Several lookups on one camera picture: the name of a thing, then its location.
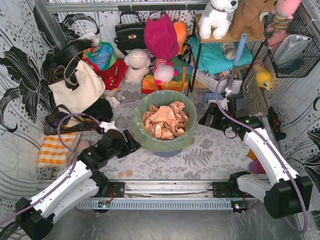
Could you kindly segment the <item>green plastic trash bag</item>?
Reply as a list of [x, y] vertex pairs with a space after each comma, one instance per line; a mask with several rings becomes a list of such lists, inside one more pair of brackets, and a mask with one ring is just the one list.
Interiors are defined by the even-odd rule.
[[196, 107], [186, 95], [159, 90], [135, 108], [133, 130], [146, 150], [168, 153], [191, 145], [196, 120]]

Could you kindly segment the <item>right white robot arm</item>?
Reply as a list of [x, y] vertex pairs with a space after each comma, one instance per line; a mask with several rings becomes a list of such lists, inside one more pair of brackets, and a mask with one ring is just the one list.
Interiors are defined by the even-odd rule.
[[268, 182], [250, 173], [241, 173], [236, 178], [236, 184], [241, 192], [263, 202], [272, 218], [279, 219], [308, 211], [312, 181], [308, 176], [300, 176], [286, 162], [257, 116], [233, 119], [221, 110], [218, 104], [212, 102], [199, 124], [221, 131], [231, 128], [253, 151], [268, 177]]

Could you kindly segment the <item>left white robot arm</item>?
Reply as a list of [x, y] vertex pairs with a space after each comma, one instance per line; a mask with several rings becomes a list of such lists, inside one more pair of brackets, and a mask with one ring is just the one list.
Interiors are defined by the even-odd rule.
[[110, 181], [100, 169], [110, 159], [123, 158], [140, 147], [128, 130], [108, 130], [97, 144], [76, 156], [74, 164], [47, 188], [15, 204], [16, 224], [32, 240], [42, 240], [80, 202], [109, 192]]

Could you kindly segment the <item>blue grey trash bin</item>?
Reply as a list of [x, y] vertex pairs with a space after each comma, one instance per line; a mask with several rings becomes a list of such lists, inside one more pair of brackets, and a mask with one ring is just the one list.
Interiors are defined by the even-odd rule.
[[183, 151], [183, 149], [168, 151], [168, 152], [152, 151], [151, 153], [153, 155], [161, 157], [161, 158], [171, 158], [171, 157], [174, 157], [174, 156], [180, 154], [182, 151]]

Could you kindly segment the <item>dark brown leather bag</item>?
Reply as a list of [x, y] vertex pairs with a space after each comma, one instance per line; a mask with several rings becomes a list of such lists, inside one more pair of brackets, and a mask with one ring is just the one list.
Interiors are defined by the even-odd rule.
[[53, 136], [58, 134], [80, 133], [87, 131], [96, 131], [102, 134], [103, 130], [100, 127], [100, 121], [86, 113], [71, 114], [69, 109], [60, 104], [56, 106], [52, 113], [45, 117], [44, 135]]

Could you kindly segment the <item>cream canvas tote bag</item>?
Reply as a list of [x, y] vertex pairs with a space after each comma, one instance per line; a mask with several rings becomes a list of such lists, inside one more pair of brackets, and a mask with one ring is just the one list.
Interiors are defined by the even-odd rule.
[[68, 88], [64, 80], [49, 85], [55, 105], [64, 105], [71, 113], [82, 113], [104, 93], [105, 84], [85, 61], [80, 60], [75, 69], [78, 86]]

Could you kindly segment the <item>magenta cloth bag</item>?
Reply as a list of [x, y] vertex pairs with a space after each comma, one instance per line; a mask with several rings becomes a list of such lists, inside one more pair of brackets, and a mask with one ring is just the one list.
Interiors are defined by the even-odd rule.
[[144, 42], [149, 52], [159, 59], [169, 61], [179, 52], [177, 34], [166, 13], [158, 20], [147, 19]]

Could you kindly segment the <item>pink plush cylinder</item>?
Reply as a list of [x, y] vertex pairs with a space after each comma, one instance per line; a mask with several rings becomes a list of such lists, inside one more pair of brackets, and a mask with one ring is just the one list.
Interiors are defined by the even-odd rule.
[[88, 140], [82, 140], [77, 145], [77, 150], [81, 153], [84, 149], [87, 149], [91, 146], [91, 143]]

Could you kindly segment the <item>crumpled brown printed paper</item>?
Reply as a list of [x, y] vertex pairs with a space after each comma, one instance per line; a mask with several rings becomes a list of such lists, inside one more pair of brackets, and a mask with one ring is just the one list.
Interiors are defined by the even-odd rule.
[[183, 135], [186, 132], [188, 115], [183, 111], [185, 104], [182, 101], [174, 101], [169, 105], [156, 107], [151, 105], [142, 117], [145, 130], [152, 137], [169, 141]]

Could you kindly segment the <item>rainbow striped cloth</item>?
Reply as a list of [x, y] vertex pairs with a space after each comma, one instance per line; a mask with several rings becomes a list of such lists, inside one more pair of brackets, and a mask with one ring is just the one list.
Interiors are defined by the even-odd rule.
[[142, 94], [150, 94], [158, 90], [174, 90], [183, 92], [188, 86], [194, 67], [186, 62], [174, 57], [171, 61], [173, 68], [177, 71], [177, 75], [173, 76], [169, 83], [156, 83], [154, 74], [150, 71], [143, 79], [141, 86]]

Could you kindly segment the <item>black orange small toy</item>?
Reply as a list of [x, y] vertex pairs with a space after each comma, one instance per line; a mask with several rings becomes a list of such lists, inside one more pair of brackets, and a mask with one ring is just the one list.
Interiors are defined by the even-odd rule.
[[273, 131], [276, 141], [283, 140], [287, 135], [284, 132], [281, 132], [281, 122], [279, 120], [279, 116], [271, 106], [268, 109], [268, 116], [269, 116], [269, 124]]

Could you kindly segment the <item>teal folded cloth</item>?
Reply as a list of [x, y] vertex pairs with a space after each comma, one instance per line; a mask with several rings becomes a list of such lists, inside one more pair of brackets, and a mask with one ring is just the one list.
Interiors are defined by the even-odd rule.
[[[197, 58], [199, 50], [199, 40], [196, 37], [191, 37], [188, 40], [192, 48], [194, 57]], [[239, 66], [248, 65], [252, 62], [253, 55], [244, 47]], [[229, 60], [225, 57], [220, 43], [204, 43], [201, 47], [200, 57], [198, 61], [198, 69], [201, 72], [209, 73], [210, 75], [223, 72], [231, 69], [234, 65], [234, 60]]]

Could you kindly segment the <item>yellow plush duck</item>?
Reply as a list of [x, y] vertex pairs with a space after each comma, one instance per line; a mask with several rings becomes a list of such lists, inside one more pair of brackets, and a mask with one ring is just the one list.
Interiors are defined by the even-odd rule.
[[260, 61], [254, 62], [253, 68], [258, 87], [269, 91], [272, 87], [271, 73], [265, 68], [264, 63]]

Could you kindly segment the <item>orange white checked towel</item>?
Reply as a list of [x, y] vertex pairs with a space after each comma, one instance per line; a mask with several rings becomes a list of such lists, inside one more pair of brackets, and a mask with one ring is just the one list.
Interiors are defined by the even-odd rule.
[[[60, 135], [63, 143], [72, 150], [76, 149], [80, 136], [79, 132]], [[69, 165], [73, 158], [73, 154], [62, 145], [58, 135], [49, 135], [43, 139], [37, 164], [41, 168], [64, 167]]]

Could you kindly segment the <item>pink white plush pig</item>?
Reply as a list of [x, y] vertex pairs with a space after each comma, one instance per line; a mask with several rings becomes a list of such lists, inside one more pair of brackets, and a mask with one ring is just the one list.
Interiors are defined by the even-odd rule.
[[156, 58], [153, 61], [153, 65], [153, 77], [157, 85], [161, 83], [167, 84], [178, 75], [178, 71], [175, 70], [173, 63], [165, 59]]

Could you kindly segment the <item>red garment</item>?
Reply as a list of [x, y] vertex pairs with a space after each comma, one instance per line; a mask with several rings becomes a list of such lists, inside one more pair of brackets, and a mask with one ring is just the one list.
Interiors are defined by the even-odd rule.
[[117, 90], [128, 66], [125, 64], [123, 58], [118, 58], [115, 63], [107, 70], [98, 71], [98, 67], [89, 62], [89, 65], [93, 68], [95, 73], [102, 78], [105, 85], [105, 90], [114, 91]]

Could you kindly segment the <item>white plush lamb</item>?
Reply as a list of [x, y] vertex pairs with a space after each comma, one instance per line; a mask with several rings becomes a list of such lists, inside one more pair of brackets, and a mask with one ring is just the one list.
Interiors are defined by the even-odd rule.
[[151, 59], [145, 50], [137, 48], [125, 56], [124, 63], [127, 65], [124, 81], [128, 84], [141, 84], [150, 71]]

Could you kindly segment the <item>colourful patterned cloth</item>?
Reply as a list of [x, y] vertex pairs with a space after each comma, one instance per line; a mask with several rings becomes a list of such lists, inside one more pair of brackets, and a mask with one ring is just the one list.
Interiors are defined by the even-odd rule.
[[106, 71], [117, 60], [116, 52], [109, 42], [99, 42], [95, 47], [83, 51], [82, 60], [89, 64], [96, 72]]

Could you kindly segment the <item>white plush dog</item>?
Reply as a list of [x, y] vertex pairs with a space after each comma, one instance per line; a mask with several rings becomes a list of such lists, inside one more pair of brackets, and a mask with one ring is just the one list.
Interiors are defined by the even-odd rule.
[[210, 0], [199, 21], [199, 35], [201, 39], [222, 39], [228, 32], [235, 10], [237, 0]]

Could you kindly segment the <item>brown teddy bear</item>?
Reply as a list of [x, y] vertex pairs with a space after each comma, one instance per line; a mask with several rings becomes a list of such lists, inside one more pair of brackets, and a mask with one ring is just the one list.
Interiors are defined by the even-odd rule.
[[277, 0], [244, 0], [239, 3], [230, 26], [231, 37], [239, 39], [247, 28], [253, 38], [262, 39], [264, 23], [260, 20], [260, 15], [274, 10], [277, 2]]

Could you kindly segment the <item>silver foil pouch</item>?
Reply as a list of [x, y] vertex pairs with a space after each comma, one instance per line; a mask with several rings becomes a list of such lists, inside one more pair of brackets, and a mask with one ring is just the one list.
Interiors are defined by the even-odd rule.
[[291, 34], [286, 37], [273, 55], [276, 65], [298, 58], [313, 39], [309, 36]]

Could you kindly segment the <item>black round hat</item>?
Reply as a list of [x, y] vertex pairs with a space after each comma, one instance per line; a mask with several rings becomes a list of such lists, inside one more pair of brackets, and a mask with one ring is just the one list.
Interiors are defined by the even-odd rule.
[[66, 67], [71, 59], [80, 52], [89, 49], [93, 46], [93, 41], [90, 39], [77, 39], [68, 43], [64, 48], [54, 51], [54, 60], [58, 66]]

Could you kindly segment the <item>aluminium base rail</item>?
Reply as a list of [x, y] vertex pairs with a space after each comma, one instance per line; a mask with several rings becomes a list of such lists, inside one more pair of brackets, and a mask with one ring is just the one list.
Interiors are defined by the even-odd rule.
[[43, 201], [35, 206], [44, 217], [61, 217], [73, 208], [79, 210], [233, 210], [243, 211], [245, 200], [263, 200], [269, 184], [258, 182], [253, 194], [232, 190], [227, 181], [207, 180], [126, 180], [108, 181], [98, 186], [93, 179], [56, 186], [54, 182], [40, 192]]

